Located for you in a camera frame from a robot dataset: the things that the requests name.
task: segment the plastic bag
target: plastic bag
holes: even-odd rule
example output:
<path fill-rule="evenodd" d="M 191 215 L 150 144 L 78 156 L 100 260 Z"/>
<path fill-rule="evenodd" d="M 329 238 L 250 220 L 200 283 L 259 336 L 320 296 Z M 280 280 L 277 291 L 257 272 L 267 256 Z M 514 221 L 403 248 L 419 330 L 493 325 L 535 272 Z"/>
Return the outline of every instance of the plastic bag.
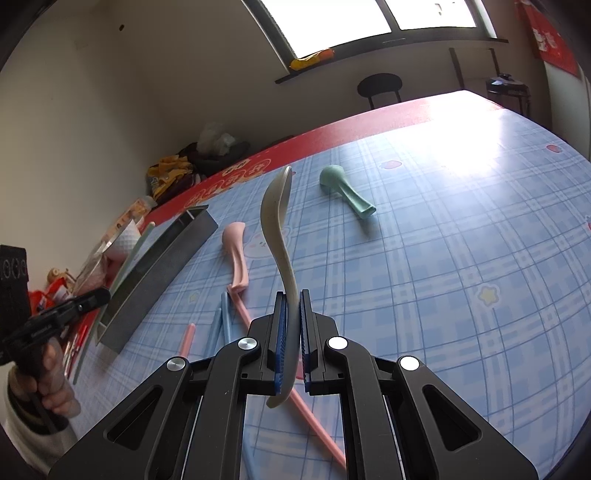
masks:
<path fill-rule="evenodd" d="M 213 152 L 219 157 L 223 157 L 230 152 L 230 147 L 234 143 L 236 143 L 236 139 L 233 136 L 230 134 L 222 134 L 222 136 L 213 143 Z"/>
<path fill-rule="evenodd" d="M 224 132 L 224 126 L 218 122 L 208 122 L 197 142 L 197 151 L 201 156 L 215 155 L 223 157 L 230 151 L 230 147 L 236 143 L 236 139 Z"/>
<path fill-rule="evenodd" d="M 199 134 L 197 141 L 197 151 L 200 155 L 209 155 L 214 153 L 213 145 L 223 134 L 223 125 L 219 122 L 206 123 Z"/>

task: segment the yellow bag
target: yellow bag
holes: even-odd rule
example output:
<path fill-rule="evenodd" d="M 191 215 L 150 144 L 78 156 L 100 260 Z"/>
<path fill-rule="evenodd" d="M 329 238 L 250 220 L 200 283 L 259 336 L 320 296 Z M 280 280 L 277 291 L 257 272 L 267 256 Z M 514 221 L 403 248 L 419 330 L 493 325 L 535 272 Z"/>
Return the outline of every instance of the yellow bag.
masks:
<path fill-rule="evenodd" d="M 177 178 L 193 171 L 193 166 L 187 161 L 187 157 L 171 155 L 161 158 L 158 165 L 148 169 L 148 181 L 152 188 L 152 198 L 158 200 Z"/>

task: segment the blue plaid tablecloth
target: blue plaid tablecloth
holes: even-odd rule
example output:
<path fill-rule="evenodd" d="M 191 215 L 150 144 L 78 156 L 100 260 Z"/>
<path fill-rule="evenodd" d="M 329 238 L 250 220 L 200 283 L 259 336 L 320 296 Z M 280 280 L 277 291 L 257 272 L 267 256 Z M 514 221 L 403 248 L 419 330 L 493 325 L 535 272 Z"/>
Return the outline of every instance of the blue plaid tablecloth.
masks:
<path fill-rule="evenodd" d="M 320 170 L 340 164 L 377 207 L 359 220 Z M 292 164 L 284 228 L 298 287 L 315 311 L 374 355 L 409 353 L 497 428 L 543 477 L 591 410 L 591 166 L 562 140 L 507 110 L 379 134 Z M 268 173 L 209 202 L 220 228 L 116 356 L 92 345 L 76 394 L 84 434 L 166 359 L 188 323 L 202 358 L 231 280 L 224 227 L 246 222 L 252 317 L 282 290 L 259 224 Z M 158 226 L 154 240 L 170 222 Z M 234 318 L 235 337 L 244 334 Z M 343 447 L 338 397 L 303 395 Z M 345 473 L 289 405 L 249 397 L 245 441 L 261 479 Z"/>

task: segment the white spoon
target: white spoon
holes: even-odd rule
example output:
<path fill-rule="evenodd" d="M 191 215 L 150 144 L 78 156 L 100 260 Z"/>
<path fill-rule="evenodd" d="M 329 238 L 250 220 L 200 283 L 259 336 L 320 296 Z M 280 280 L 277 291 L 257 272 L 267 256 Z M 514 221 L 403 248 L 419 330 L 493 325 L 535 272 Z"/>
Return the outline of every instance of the white spoon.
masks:
<path fill-rule="evenodd" d="M 262 234 L 275 259 L 279 275 L 283 280 L 285 295 L 287 296 L 287 331 L 285 333 L 283 381 L 281 383 L 281 392 L 274 397 L 269 397 L 267 400 L 269 408 L 278 407 L 289 397 L 296 381 L 295 374 L 300 352 L 300 319 L 298 318 L 300 299 L 290 256 L 287 253 L 283 235 L 281 234 L 287 205 L 290 202 L 291 176 L 291 167 L 283 167 L 267 187 L 261 202 Z"/>

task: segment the window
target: window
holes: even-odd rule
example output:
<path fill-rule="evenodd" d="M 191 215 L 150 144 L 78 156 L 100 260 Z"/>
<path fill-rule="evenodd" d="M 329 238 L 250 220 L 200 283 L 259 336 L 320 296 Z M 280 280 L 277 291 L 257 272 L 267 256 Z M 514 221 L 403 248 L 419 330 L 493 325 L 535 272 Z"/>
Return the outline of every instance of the window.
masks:
<path fill-rule="evenodd" d="M 480 0 L 243 0 L 285 65 L 325 48 L 336 58 L 396 44 L 483 40 Z"/>

